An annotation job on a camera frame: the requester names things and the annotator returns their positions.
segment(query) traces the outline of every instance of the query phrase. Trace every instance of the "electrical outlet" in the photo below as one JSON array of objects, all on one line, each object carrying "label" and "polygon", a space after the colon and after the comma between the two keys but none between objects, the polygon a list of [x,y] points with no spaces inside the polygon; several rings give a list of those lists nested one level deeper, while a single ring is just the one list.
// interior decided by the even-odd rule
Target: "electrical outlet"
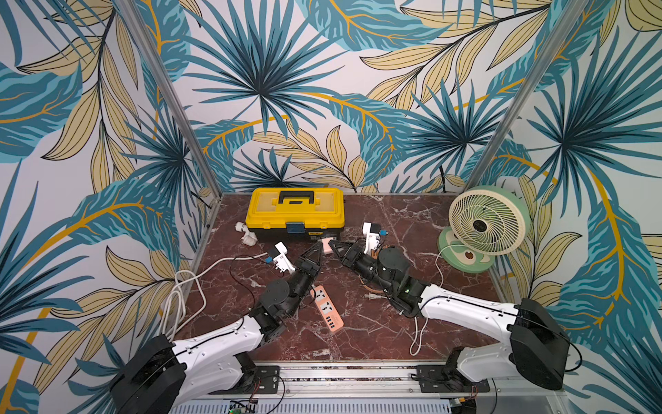
[{"label": "electrical outlet", "polygon": [[326,323],[326,326],[331,332],[336,332],[345,326],[345,323],[342,321],[338,310],[334,306],[333,302],[331,302],[331,298],[329,298],[329,296],[326,294],[324,287],[320,285],[314,289],[311,289],[310,296],[315,299],[315,305],[317,305],[317,309],[320,310],[322,318],[324,318],[324,323]]}]

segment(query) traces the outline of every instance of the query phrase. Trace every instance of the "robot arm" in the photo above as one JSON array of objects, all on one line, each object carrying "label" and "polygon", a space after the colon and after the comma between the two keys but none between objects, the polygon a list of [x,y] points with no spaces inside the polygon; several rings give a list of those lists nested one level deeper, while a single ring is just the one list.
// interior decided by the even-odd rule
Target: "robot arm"
[{"label": "robot arm", "polygon": [[344,266],[383,290],[401,315],[441,319],[496,339],[497,344],[464,348],[449,357],[447,368],[462,378],[476,383],[522,376],[543,388],[562,388],[569,339],[538,302],[485,301],[417,280],[409,275],[411,263],[395,247],[382,248],[373,258],[357,243],[332,240],[329,245]]},{"label": "robot arm", "polygon": [[234,323],[195,338],[149,340],[109,384],[117,413],[167,413],[213,391],[243,392],[257,370],[247,352],[285,330],[284,319],[310,294],[321,258],[322,245],[316,243],[299,256],[287,280],[270,282],[254,309]]}]

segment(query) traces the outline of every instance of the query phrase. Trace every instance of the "fan grille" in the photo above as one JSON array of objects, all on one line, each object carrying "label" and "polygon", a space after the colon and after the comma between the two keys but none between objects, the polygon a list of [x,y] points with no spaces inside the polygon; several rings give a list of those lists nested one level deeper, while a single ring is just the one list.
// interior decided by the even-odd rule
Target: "fan grille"
[{"label": "fan grille", "polygon": [[501,194],[467,191],[451,204],[449,221],[455,236],[483,254],[510,253],[524,240],[524,220]]}]

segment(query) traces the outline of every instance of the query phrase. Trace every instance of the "red marble surface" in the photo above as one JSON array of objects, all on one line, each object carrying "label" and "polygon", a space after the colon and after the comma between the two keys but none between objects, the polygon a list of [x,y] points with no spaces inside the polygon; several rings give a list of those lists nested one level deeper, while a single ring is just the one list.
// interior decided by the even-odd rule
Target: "red marble surface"
[{"label": "red marble surface", "polygon": [[[200,269],[215,260],[238,254],[256,255],[270,244],[247,247],[240,243],[241,234],[234,230],[237,221],[245,221],[249,195],[224,195],[222,206],[205,251]],[[345,196],[346,226],[342,240],[361,236],[364,221],[380,223],[388,230],[387,244],[402,248],[413,262],[411,275],[432,283],[440,282],[434,265],[436,239],[448,225],[451,195],[347,195]],[[305,251],[309,242],[286,243],[288,257]],[[252,306],[251,295],[236,284],[228,273],[230,262],[224,262],[201,278],[207,295],[207,308],[184,327],[177,338],[207,333],[236,321]],[[446,289],[488,300],[498,300],[487,274],[466,274],[453,269],[439,259]],[[251,287],[259,297],[265,285],[280,274],[273,266],[257,261],[235,262],[235,277]],[[384,299],[368,300],[368,293],[359,278],[344,268],[332,255],[322,259],[322,270],[316,284],[326,288],[336,305],[345,327],[332,334],[314,305],[300,309],[286,321],[287,330],[281,337],[253,352],[254,360],[351,360],[351,359],[443,359],[456,346],[483,346],[494,340],[442,321],[430,321],[423,336],[423,347],[416,357],[409,354],[414,336],[414,321],[400,316]],[[189,296],[189,312],[201,304],[194,290]]]}]

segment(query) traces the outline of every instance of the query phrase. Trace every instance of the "black toolbox handle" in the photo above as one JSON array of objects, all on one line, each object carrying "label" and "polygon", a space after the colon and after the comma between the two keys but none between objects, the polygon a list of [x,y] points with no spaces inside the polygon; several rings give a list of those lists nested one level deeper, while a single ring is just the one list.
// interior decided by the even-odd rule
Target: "black toolbox handle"
[{"label": "black toolbox handle", "polygon": [[315,192],[314,191],[281,191],[278,196],[278,204],[283,204],[283,200],[286,198],[306,198],[308,197],[308,204],[315,204]]}]

